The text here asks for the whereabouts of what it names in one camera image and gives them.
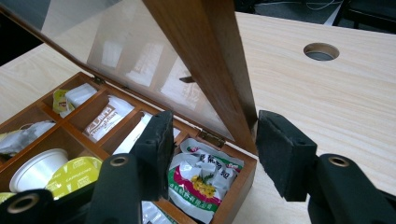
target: glass lid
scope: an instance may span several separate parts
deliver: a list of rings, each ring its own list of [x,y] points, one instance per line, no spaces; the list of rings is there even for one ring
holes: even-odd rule
[[[184,3],[0,0],[0,9],[81,68],[255,151],[233,1]]]
[[[5,8],[102,75],[233,140],[139,0],[1,0]]]

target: snack package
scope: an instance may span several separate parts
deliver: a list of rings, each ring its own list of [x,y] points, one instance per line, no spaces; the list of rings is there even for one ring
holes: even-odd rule
[[[186,214],[209,223],[244,162],[188,138],[170,165],[169,195]]]
[[[99,141],[106,133],[116,126],[134,107],[128,102],[113,96],[108,96],[108,104],[96,119],[84,130],[93,142]]]

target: wooden box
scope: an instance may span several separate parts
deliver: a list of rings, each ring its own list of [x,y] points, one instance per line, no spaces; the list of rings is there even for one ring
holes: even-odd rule
[[[48,119],[56,122],[0,165],[0,191],[9,191],[14,173],[45,150],[66,149],[69,160],[81,156],[104,160],[137,125],[142,111],[156,114],[171,109],[176,114],[174,127],[180,130],[175,136],[177,146],[192,137],[244,161],[243,170],[211,223],[232,222],[253,183],[257,162],[243,152],[255,153],[257,117],[233,2],[183,4],[150,0],[144,4],[113,2],[98,6],[97,12],[91,15],[87,12],[82,18],[78,12],[71,15],[67,8],[60,10],[52,4],[44,15],[43,27],[34,27],[29,18],[15,16],[12,7],[2,8],[14,21],[88,71],[75,74],[53,91],[71,90],[88,83],[97,93],[62,119],[52,111],[50,91],[0,125],[0,133],[7,133],[26,123]],[[61,22],[61,12],[70,23]],[[133,74],[150,80],[130,79],[128,75]],[[108,103],[108,95],[126,100],[134,110],[94,143],[83,131]],[[177,223],[194,222],[166,200],[156,204]]]

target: white sachet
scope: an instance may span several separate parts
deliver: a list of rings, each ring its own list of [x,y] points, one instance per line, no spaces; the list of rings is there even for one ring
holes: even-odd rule
[[[128,102],[116,97],[108,96],[108,104],[96,119],[84,130],[93,142],[99,141],[106,133],[116,126],[134,107]]]
[[[79,107],[85,101],[90,99],[93,95],[95,95],[97,90],[92,87],[88,83],[84,83],[81,86],[74,88],[73,90],[68,91],[65,94],[65,97],[68,102],[72,103],[74,107]]]
[[[145,113],[145,116],[140,120],[140,122],[134,127],[134,129],[126,136],[126,138],[122,141],[119,147],[114,151],[113,155],[120,153],[129,153],[134,143],[140,137],[142,132],[145,130],[148,125],[152,115]]]
[[[142,202],[143,224],[171,224],[175,223],[166,216],[154,203]]]

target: light wood desk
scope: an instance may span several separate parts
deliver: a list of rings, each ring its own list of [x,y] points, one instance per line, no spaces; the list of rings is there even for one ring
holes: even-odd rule
[[[257,109],[282,114],[318,144],[318,155],[355,161],[396,195],[396,36],[237,14]],[[307,58],[307,44],[340,50]],[[0,122],[81,69],[41,45],[0,67]],[[234,223],[309,223],[306,203],[286,203],[259,165]]]

